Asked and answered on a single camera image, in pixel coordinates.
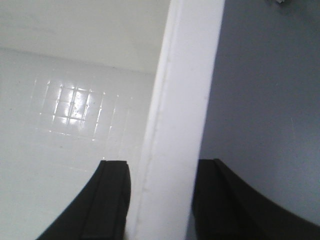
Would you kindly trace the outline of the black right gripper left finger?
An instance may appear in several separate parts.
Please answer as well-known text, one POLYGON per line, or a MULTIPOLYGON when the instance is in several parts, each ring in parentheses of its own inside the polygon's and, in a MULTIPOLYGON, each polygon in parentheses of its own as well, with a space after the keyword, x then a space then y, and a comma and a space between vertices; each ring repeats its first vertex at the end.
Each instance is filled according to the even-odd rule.
POLYGON ((122 240, 130 199, 127 162, 102 160, 80 193, 38 239, 122 240))

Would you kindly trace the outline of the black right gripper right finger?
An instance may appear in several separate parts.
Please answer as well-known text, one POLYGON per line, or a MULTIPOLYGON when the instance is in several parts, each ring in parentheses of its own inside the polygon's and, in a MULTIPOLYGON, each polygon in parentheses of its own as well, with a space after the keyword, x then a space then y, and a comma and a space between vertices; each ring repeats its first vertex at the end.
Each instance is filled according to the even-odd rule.
POLYGON ((192 214, 198 240, 318 240, 320 227, 269 200, 219 159, 198 162, 192 214))

